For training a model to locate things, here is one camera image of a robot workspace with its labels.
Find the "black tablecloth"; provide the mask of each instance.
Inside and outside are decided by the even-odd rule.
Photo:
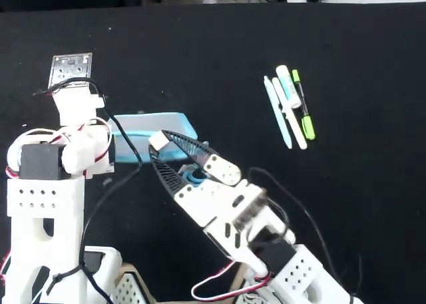
[[[92,77],[116,113],[184,112],[200,139],[246,172],[267,168],[311,210],[347,289],[363,264],[366,303],[423,298],[426,4],[214,5],[0,15],[0,167],[22,125],[57,127],[53,55],[93,52]],[[282,142],[263,86],[279,64],[300,70],[318,139]],[[132,166],[117,166],[114,179]],[[107,176],[87,182],[86,211]],[[322,261],[304,214],[273,184],[300,243]],[[0,182],[0,253],[9,247]],[[104,206],[89,243],[134,263],[159,300],[226,263],[150,166]]]

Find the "red and white wire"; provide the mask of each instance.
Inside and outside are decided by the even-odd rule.
[[[111,141],[112,141],[112,129],[111,129],[111,127],[110,127],[110,125],[108,124],[108,122],[107,121],[105,121],[104,119],[102,119],[102,118],[99,118],[98,116],[96,117],[96,118],[94,118],[94,119],[92,119],[92,120],[97,120],[97,121],[99,121],[100,123],[102,123],[103,125],[105,125],[107,128],[108,128],[108,143],[106,144],[106,148],[105,148],[105,150],[103,150],[103,152],[102,152],[102,154],[101,155],[99,155],[99,156],[97,156],[96,158],[95,158],[95,162],[98,162],[100,159],[102,159],[107,153],[108,153],[108,151],[109,151],[109,146],[111,145]]]
[[[13,171],[9,166],[6,167],[5,172],[10,179],[19,179],[19,174]]]
[[[9,250],[0,262],[0,280],[2,281],[5,280],[5,275],[3,274],[3,271],[5,270],[5,267],[10,259],[11,259],[11,252]]]
[[[267,277],[265,277],[261,282],[251,285],[251,286],[247,286],[247,287],[243,287],[241,289],[237,289],[235,291],[231,291],[231,292],[227,292],[227,293],[223,293],[220,295],[216,295],[216,296],[211,296],[211,297],[199,297],[197,295],[195,295],[195,291],[203,284],[211,281],[212,279],[216,279],[219,276],[222,276],[223,274],[225,274],[236,262],[232,261],[231,263],[229,263],[226,267],[224,267],[223,269],[221,269],[218,273],[216,273],[215,275],[212,275],[210,277],[207,277],[206,279],[204,279],[203,281],[197,283],[196,285],[194,285],[191,289],[191,295],[194,299],[196,299],[197,301],[201,301],[201,302],[214,302],[214,301],[221,301],[223,299],[229,299],[230,297],[235,297],[241,294],[245,294],[245,293],[249,293],[249,292],[253,292],[265,285],[267,285],[269,283],[269,281],[271,280],[271,275],[269,274]]]

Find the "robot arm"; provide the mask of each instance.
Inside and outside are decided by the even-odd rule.
[[[205,178],[181,176],[162,162],[161,150],[168,145],[184,151]],[[362,303],[347,293],[304,245],[295,244],[294,233],[272,211],[267,192],[241,179],[237,166],[207,145],[165,130],[150,138],[149,152],[174,201],[227,257],[248,265],[248,285],[272,274],[271,280],[256,290],[263,299],[287,304]]]

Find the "pen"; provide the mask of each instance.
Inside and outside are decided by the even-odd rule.
[[[296,89],[298,90],[300,94],[300,99],[302,100],[302,112],[304,114],[304,117],[302,118],[302,127],[304,129],[305,137],[308,140],[314,140],[314,125],[312,124],[312,119],[308,112],[308,106],[306,105],[305,94],[302,89],[302,84],[300,82],[299,72],[295,69],[292,71],[292,74],[294,84],[296,85]]]
[[[274,111],[274,114],[275,114],[275,119],[277,120],[278,127],[280,128],[282,138],[284,139],[284,142],[286,143],[287,147],[291,149],[292,138],[290,137],[290,133],[288,133],[286,120],[284,119],[280,109],[280,101],[278,100],[277,94],[275,92],[275,89],[271,80],[269,80],[267,76],[264,76],[264,84],[265,84],[266,92],[268,93],[268,96],[269,96],[269,100],[272,105],[272,110]]]
[[[294,137],[296,138],[296,141],[298,142],[299,147],[302,150],[305,150],[308,147],[308,145],[306,144],[305,137],[302,133],[302,130],[300,130],[298,121],[296,120],[296,117],[294,116],[293,109],[291,108],[290,103],[288,102],[288,100],[287,100],[287,98],[284,94],[284,90],[281,86],[281,83],[278,80],[278,78],[272,78],[272,84],[273,84],[275,91],[277,92],[278,98],[281,102],[282,113],[286,114],[286,118],[288,120],[288,123],[290,124],[290,126],[293,129]]]

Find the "perforated bracket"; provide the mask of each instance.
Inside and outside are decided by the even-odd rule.
[[[84,208],[84,190],[83,177],[61,181],[8,180],[7,215],[54,219],[76,214]]]
[[[90,78],[92,54],[57,55],[53,57],[49,88],[68,78]],[[74,82],[70,86],[87,86],[87,82]]]
[[[57,55],[53,57],[49,87],[68,78],[90,78],[92,54]],[[59,111],[61,126],[81,125],[97,116],[96,109],[103,108],[103,98],[91,94],[89,83],[77,81],[53,94]]]
[[[148,304],[143,291],[131,273],[125,273],[112,295],[114,304]]]
[[[306,302],[304,292],[312,281],[323,271],[320,261],[304,246],[295,245],[296,254],[276,275],[270,286],[289,303]]]

